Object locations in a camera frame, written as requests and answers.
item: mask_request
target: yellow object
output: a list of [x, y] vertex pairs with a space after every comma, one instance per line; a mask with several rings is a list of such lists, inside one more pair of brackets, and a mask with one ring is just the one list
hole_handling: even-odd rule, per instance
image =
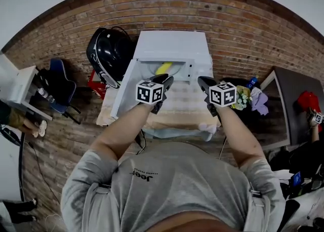
[[163, 63], [155, 72], [155, 74], [163, 74], [166, 73], [169, 68], [171, 67], [172, 62], [165, 62]]

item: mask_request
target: red box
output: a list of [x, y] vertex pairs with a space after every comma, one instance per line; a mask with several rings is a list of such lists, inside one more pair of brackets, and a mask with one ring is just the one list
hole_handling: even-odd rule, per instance
[[88, 81], [88, 86], [96, 92], [101, 99], [105, 98], [107, 87], [104, 83], [101, 82], [99, 76], [94, 70], [92, 70], [90, 79]]

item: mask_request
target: gray desk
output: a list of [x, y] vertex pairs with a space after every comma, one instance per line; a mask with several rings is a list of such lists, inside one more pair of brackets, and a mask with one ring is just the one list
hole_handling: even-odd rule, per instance
[[308, 124], [306, 113], [300, 113], [296, 107], [296, 100], [304, 91], [313, 92], [319, 100], [321, 111], [324, 110], [324, 92], [319, 80], [312, 77], [275, 67], [271, 74], [261, 84], [264, 90], [273, 80], [275, 80], [285, 116], [287, 139], [269, 145], [275, 148], [284, 145], [297, 145], [306, 142], [308, 137]]

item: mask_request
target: blue chair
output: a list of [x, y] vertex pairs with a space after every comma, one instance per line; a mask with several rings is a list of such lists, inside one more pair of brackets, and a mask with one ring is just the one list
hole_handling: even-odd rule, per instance
[[74, 122], [78, 123], [80, 125], [80, 122], [77, 121], [75, 118], [73, 118], [68, 112], [67, 109], [70, 106], [73, 108], [77, 113], [81, 113], [76, 107], [73, 107], [70, 105], [70, 101], [74, 95], [75, 89], [76, 89], [76, 83], [74, 81], [71, 81], [67, 78], [65, 67], [63, 64], [63, 61], [61, 59], [52, 58], [50, 63], [50, 70], [49, 72], [53, 76], [57, 76], [57, 78], [60, 80], [60, 87], [53, 87], [55, 85], [50, 85], [51, 90], [54, 92], [52, 93], [54, 99], [54, 94], [60, 94], [60, 103], [58, 103], [56, 100], [53, 103], [50, 103], [51, 108], [56, 110], [57, 112], [61, 113], [66, 118], [72, 119]]

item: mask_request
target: white table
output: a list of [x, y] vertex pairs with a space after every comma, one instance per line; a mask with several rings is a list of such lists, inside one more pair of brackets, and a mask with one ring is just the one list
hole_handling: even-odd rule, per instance
[[43, 118], [51, 121], [53, 119], [51, 116], [29, 104], [30, 98], [37, 92], [37, 88], [31, 83], [36, 74], [38, 74], [38, 70], [35, 65], [19, 70], [19, 73], [14, 79], [8, 101], [23, 105], [31, 111], [41, 115]]

